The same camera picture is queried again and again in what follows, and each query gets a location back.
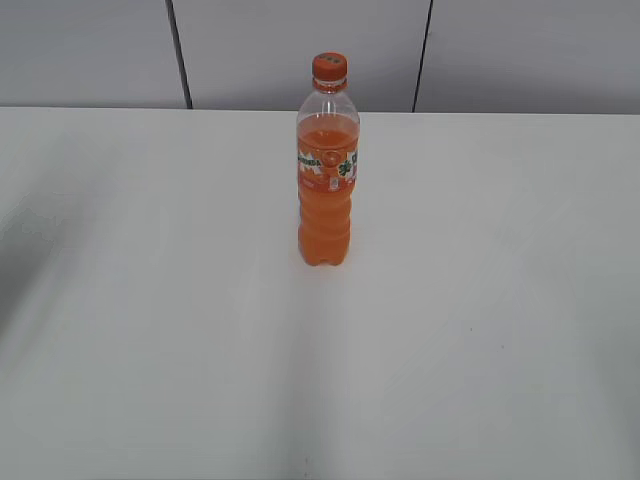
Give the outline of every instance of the bottle label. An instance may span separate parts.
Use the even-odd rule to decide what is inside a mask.
[[[357,173],[357,141],[324,150],[298,140],[298,184],[321,193],[339,192],[355,183]]]

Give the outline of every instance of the table surface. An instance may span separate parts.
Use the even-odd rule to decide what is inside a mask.
[[[364,114],[338,268],[294,122],[0,109],[2,477],[640,478],[640,117]]]

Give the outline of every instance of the bottle cap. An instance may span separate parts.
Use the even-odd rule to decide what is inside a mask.
[[[313,59],[313,77],[320,82],[338,82],[347,76],[347,57],[336,52],[321,53]]]

